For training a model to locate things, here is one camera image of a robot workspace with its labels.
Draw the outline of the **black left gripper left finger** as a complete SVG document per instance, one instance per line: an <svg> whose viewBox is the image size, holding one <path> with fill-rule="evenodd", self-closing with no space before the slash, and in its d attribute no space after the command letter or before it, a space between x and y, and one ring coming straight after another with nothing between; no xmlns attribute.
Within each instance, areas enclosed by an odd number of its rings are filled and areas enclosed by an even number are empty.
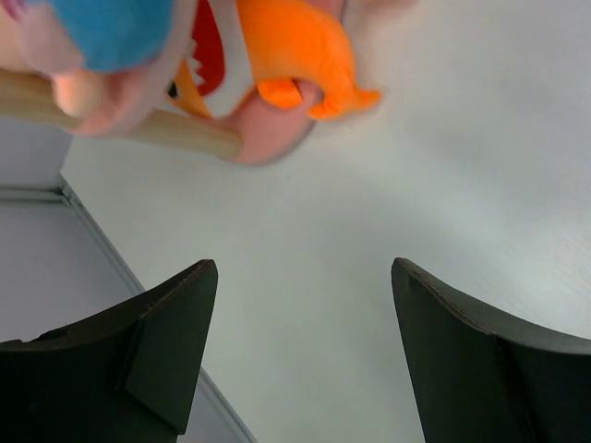
<svg viewBox="0 0 591 443"><path fill-rule="evenodd" d="M1 345L5 442L175 442L185 434L218 270L201 260L125 302Z"/></svg>

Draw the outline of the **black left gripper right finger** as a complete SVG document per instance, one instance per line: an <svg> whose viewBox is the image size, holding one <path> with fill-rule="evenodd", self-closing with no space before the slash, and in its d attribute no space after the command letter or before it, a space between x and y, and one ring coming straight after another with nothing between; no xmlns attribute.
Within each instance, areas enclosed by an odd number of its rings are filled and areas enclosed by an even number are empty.
<svg viewBox="0 0 591 443"><path fill-rule="evenodd" d="M412 261L392 292L427 442L587 442L590 341L462 293Z"/></svg>

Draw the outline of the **orange shrimp plush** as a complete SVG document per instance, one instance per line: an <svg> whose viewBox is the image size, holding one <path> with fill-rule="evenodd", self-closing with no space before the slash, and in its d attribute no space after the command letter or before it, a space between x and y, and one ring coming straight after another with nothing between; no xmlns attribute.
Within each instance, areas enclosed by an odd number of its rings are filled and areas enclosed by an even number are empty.
<svg viewBox="0 0 591 443"><path fill-rule="evenodd" d="M356 82L356 61L339 19L308 1L200 1L187 52L167 100L194 116L222 119L252 94L279 109L303 102L297 81L323 93L308 117L365 111L377 90Z"/></svg>

